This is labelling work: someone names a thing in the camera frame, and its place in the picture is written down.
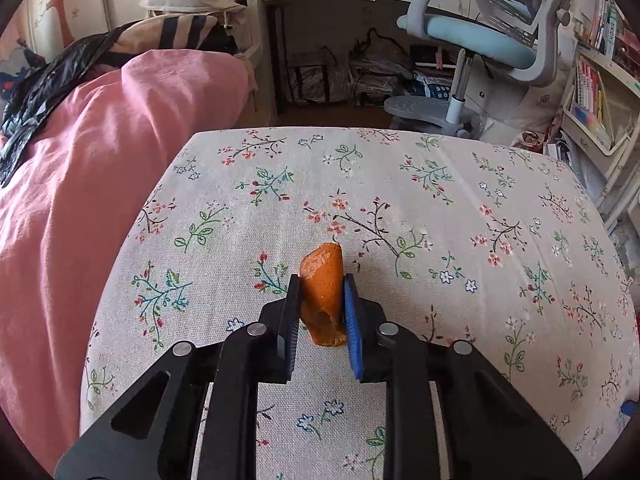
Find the blue chair seat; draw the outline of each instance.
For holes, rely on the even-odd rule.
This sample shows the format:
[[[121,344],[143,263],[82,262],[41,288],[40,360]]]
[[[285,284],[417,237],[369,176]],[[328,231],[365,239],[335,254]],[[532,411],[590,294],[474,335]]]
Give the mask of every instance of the blue chair seat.
[[[406,16],[398,18],[398,27],[406,30]],[[524,70],[536,60],[536,53],[528,46],[479,23],[425,14],[424,31],[434,40],[458,45],[514,68]]]

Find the row of books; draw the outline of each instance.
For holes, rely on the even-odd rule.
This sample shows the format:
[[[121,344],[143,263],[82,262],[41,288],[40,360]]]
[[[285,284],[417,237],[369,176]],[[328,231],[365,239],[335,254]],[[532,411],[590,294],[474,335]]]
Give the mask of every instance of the row of books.
[[[596,0],[588,43],[607,59],[613,59],[618,21],[618,8],[613,0]]]
[[[575,101],[602,122],[604,88],[600,83],[600,74],[582,56],[578,59],[575,79]]]

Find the wooden floor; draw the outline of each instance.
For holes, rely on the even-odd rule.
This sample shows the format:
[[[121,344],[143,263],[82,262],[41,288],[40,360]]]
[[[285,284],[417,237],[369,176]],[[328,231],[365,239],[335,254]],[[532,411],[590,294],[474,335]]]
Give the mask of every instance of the wooden floor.
[[[278,116],[278,126],[338,126],[342,128],[388,128],[392,116],[380,107],[289,106]]]

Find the office chair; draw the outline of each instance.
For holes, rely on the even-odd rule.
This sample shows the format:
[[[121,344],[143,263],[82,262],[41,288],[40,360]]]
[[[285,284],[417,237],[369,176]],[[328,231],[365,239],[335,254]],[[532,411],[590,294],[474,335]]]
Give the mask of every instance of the office chair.
[[[476,54],[530,86],[547,86],[556,76],[558,26],[571,21],[571,0],[476,0],[490,27],[460,18],[426,14],[431,0],[412,0],[399,28],[422,40],[461,47],[449,102],[421,96],[395,96],[385,101],[394,116],[392,127],[477,137],[478,114],[465,107],[465,92]]]

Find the blue flower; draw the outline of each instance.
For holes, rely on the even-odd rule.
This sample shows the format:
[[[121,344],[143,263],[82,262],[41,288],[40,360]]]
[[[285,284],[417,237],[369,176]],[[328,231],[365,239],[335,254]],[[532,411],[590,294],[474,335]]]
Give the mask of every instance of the blue flower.
[[[476,285],[476,280],[466,280],[465,290],[467,292],[471,292],[472,294],[478,290],[478,286]]]
[[[303,413],[302,416],[298,419],[298,423],[296,424],[296,426],[299,428],[302,428],[307,433],[311,433],[313,430],[310,428],[310,426],[313,421],[314,421],[313,415],[305,415]]]
[[[238,319],[237,317],[234,317],[232,319],[229,319],[226,322],[226,331],[227,332],[235,332],[236,330],[238,330],[239,328],[242,328],[243,326],[245,326],[245,322]]]
[[[333,416],[344,413],[344,402],[338,402],[337,399],[326,400],[324,402],[324,412],[331,413]]]
[[[441,270],[440,271],[440,281],[442,283],[447,283],[447,285],[449,285],[449,283],[451,283],[453,281],[453,276],[449,273],[448,270]]]

